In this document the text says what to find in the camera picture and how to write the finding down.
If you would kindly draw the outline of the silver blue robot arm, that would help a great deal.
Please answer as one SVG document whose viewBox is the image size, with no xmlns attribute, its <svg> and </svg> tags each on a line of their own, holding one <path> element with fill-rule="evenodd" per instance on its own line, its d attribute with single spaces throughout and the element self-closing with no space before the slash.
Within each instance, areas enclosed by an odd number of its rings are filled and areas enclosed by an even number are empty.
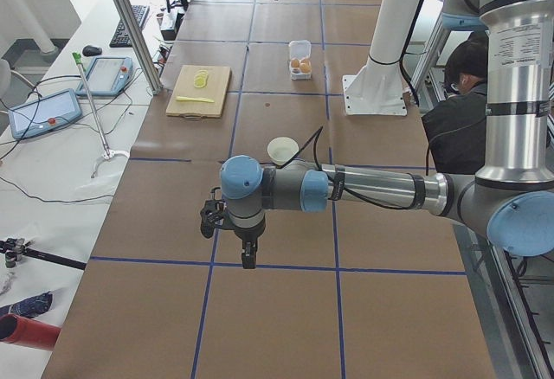
<svg viewBox="0 0 554 379">
<path fill-rule="evenodd" d="M 319 212 L 342 199 L 390 210 L 425 209 L 518 256 L 552 250 L 553 174 L 545 147 L 553 0 L 445 0 L 443 15 L 487 27 L 485 73 L 479 78 L 487 91 L 473 101 L 475 89 L 461 65 L 477 60 L 469 44 L 461 44 L 445 71 L 453 95 L 423 117 L 435 174 L 294 160 L 262 167 L 251 157 L 232 157 L 220 171 L 218 224 L 241 239 L 244 268 L 256 266 L 268 210 Z"/>
</svg>

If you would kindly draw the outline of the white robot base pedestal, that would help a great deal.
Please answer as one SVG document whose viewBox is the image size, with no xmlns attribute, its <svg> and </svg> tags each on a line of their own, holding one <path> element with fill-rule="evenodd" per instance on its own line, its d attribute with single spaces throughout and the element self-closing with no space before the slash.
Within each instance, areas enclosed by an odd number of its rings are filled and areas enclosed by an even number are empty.
<svg viewBox="0 0 554 379">
<path fill-rule="evenodd" d="M 405 116 L 401 59 L 421 0 L 382 0 L 366 64 L 343 77 L 345 113 Z"/>
</svg>

